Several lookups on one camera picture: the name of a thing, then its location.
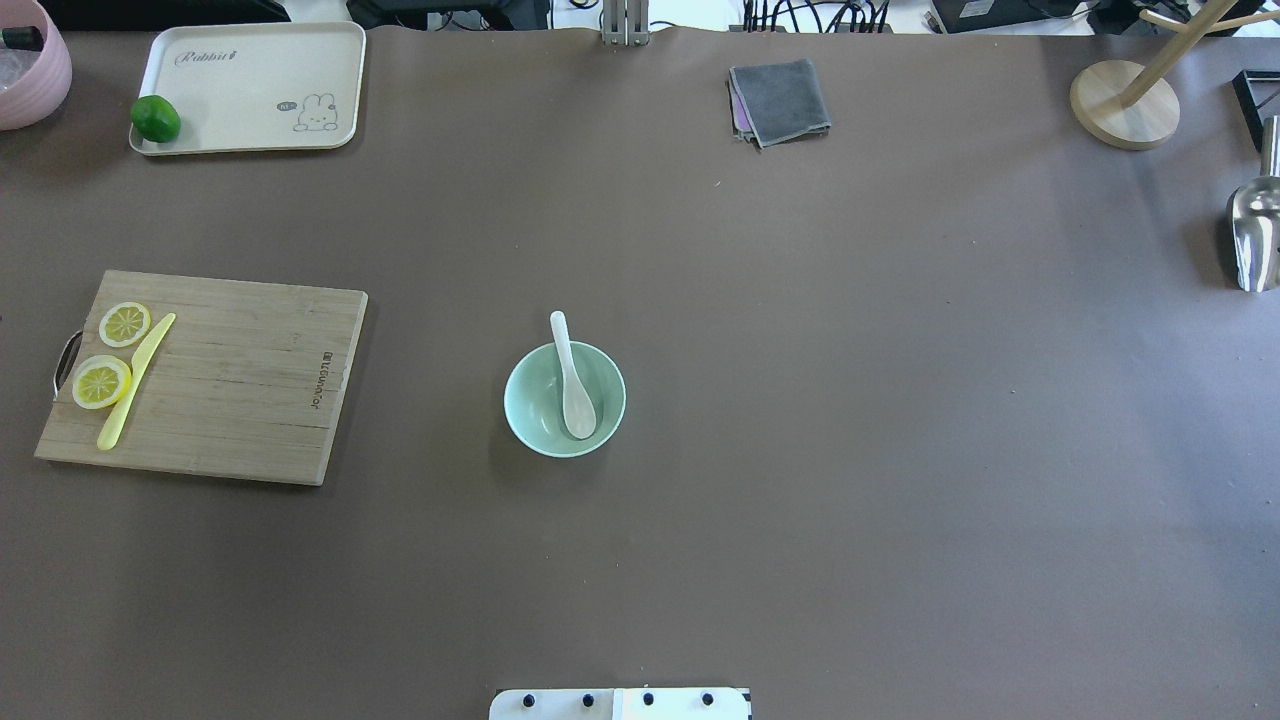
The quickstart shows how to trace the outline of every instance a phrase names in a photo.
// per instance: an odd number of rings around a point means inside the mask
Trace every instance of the lime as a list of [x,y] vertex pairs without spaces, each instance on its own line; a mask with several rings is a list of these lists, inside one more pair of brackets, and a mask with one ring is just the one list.
[[97,323],[97,337],[111,347],[128,347],[151,327],[151,311],[141,302],[122,302]]
[[72,398],[86,410],[114,405],[129,388],[133,373],[115,355],[95,355],[81,363],[72,380]]
[[178,131],[182,129],[178,110],[159,95],[138,97],[129,109],[129,119],[133,120],[133,127],[138,128],[138,135],[151,142],[169,142],[178,137]]

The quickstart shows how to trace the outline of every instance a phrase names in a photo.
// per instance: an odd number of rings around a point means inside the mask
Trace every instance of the wooden stand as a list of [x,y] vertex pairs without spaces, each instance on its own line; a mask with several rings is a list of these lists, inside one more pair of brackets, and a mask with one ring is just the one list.
[[1178,33],[1149,65],[1128,60],[1103,60],[1085,68],[1071,82],[1071,111],[1107,145],[1124,150],[1151,150],[1178,129],[1180,108],[1165,74],[1211,32],[1242,27],[1274,17],[1280,12],[1217,22],[1236,0],[1210,0],[1189,23],[1179,23],[1143,10],[1140,17]]

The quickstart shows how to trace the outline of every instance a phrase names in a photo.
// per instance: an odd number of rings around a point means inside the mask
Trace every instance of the round wooden base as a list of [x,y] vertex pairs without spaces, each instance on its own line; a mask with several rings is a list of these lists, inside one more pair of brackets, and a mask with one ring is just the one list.
[[1071,83],[1071,111],[1107,145],[1151,150],[1178,129],[1178,96],[1164,78],[1133,105],[1120,105],[1120,94],[1143,67],[1129,60],[1103,60],[1084,68]]

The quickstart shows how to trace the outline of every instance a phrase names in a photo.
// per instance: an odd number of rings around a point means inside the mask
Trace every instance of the wooden cutting board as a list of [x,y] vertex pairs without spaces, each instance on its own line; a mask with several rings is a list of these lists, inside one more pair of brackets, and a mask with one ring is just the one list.
[[97,334],[102,315],[127,300],[146,305],[152,324],[166,313],[178,319],[138,386],[119,443],[97,450],[111,409],[79,407],[67,384],[54,401],[36,457],[324,482],[367,295],[108,270],[84,322],[77,365],[100,354],[131,361],[137,343],[111,348]]

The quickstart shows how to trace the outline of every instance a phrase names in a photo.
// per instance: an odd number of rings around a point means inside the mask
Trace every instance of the light green bowl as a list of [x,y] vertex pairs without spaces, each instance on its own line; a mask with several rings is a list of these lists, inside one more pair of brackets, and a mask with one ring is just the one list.
[[595,432],[586,439],[568,434],[561,406],[559,357],[547,343],[516,363],[507,378],[502,404],[507,424],[520,442],[550,457],[577,457],[604,445],[622,423],[627,388],[609,356],[585,342],[571,341],[573,365],[595,406]]

